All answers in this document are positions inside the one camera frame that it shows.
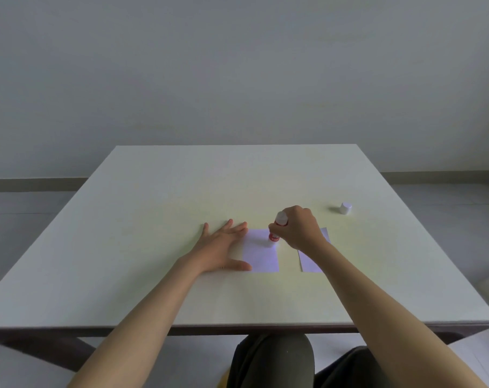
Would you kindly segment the person's left hand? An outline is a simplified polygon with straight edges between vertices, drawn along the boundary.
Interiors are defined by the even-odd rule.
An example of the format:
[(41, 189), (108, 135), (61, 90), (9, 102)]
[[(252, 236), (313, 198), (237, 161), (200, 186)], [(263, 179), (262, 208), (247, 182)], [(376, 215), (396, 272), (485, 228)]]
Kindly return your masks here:
[(228, 270), (228, 259), (233, 259), (230, 257), (231, 252), (243, 240), (248, 230), (247, 222), (234, 225), (234, 221), (229, 219), (214, 232), (210, 231), (208, 241), (202, 241), (201, 231), (194, 247), (185, 256), (187, 264), (197, 274)]

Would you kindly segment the person's right hand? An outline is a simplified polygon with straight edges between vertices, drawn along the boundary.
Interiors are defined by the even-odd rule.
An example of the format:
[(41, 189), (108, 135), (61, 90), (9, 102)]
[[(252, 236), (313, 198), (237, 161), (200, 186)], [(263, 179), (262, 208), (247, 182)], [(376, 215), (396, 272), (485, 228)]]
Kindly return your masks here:
[(326, 242), (309, 208), (296, 205), (284, 208), (283, 211), (288, 217), (288, 225), (281, 236), (283, 240), (311, 258), (327, 253), (331, 245)]

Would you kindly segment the red and white glue stick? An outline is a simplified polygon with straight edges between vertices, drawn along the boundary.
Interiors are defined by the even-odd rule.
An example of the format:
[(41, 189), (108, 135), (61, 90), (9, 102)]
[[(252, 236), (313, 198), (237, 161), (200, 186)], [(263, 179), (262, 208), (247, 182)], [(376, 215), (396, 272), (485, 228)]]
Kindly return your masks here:
[[(276, 226), (286, 227), (288, 225), (287, 214), (284, 211), (278, 212), (275, 217), (274, 224)], [(270, 231), (268, 239), (272, 242), (278, 242), (280, 240), (280, 236)]]

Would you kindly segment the white paper sheet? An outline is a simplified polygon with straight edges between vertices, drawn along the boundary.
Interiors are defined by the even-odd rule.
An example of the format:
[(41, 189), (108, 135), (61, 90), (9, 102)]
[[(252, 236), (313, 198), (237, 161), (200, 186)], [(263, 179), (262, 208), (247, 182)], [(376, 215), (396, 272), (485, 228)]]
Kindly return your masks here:
[(268, 229), (249, 229), (242, 241), (242, 260), (254, 273), (278, 273), (276, 244), (270, 240)]
[[(322, 235), (324, 236), (325, 240), (327, 243), (330, 243), (330, 238), (329, 234), (327, 231), (327, 228), (320, 228)], [(299, 261), (300, 261), (300, 266), (301, 270), (304, 273), (322, 273), (322, 270), (320, 267), (310, 258), (308, 257), (305, 253), (302, 251), (298, 251), (298, 256), (299, 256)]]

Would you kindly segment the person's left forearm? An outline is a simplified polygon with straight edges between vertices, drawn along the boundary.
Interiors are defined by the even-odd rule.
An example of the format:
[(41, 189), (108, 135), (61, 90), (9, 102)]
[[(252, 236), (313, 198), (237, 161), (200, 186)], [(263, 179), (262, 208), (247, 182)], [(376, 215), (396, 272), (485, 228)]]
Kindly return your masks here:
[(142, 388), (180, 307), (201, 273), (195, 254), (179, 258), (101, 342), (67, 388)]

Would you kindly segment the person's right forearm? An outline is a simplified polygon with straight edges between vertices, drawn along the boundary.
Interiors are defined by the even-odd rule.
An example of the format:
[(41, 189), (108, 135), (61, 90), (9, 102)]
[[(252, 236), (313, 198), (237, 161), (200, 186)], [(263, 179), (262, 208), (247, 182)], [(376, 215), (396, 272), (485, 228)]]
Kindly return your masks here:
[(296, 249), (326, 275), (358, 332), (397, 388), (488, 388), (422, 321), (325, 239)]

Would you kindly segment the person's dark trousers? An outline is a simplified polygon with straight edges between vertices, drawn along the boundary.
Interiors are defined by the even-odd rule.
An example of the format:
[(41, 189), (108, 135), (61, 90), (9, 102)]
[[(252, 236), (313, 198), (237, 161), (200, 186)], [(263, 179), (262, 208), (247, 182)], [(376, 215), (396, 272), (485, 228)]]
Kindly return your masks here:
[(223, 388), (395, 388), (366, 346), (315, 372), (305, 334), (248, 335), (236, 347)]

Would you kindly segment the grey baseboard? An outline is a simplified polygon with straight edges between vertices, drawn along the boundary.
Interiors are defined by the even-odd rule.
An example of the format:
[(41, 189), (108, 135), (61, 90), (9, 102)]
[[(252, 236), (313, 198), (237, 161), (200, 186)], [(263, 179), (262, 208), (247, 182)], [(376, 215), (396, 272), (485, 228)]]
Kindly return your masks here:
[[(381, 172), (390, 185), (483, 184), (489, 186), (489, 170)], [(78, 191), (87, 177), (2, 178), (0, 193)]]

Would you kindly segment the white table with dark frame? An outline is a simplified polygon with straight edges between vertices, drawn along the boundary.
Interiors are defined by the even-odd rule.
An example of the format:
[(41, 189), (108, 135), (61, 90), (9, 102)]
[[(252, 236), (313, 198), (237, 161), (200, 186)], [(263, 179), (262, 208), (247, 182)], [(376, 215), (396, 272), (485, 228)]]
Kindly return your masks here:
[(0, 281), (0, 344), (41, 355), (35, 344), (107, 336), (204, 222), (265, 229), (296, 204), (430, 328), (489, 327), (489, 306), (357, 145), (118, 146)]

